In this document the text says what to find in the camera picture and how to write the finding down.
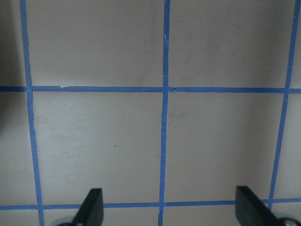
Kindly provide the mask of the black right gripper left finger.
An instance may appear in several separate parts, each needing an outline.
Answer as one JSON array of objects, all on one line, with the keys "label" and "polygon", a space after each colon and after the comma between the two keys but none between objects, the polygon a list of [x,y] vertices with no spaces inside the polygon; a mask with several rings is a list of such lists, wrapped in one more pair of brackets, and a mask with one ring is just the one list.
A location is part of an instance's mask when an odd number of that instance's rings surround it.
[{"label": "black right gripper left finger", "polygon": [[104,219],[103,194],[101,188],[89,191],[79,211],[71,222],[72,226],[101,226]]}]

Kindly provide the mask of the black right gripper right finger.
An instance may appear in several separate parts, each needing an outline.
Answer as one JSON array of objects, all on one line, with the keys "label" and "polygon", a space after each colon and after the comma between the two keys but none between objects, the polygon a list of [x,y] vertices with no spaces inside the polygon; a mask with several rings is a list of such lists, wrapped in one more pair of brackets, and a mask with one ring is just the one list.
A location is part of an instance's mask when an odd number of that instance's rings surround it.
[{"label": "black right gripper right finger", "polygon": [[241,226],[285,226],[248,186],[236,187],[235,216]]}]

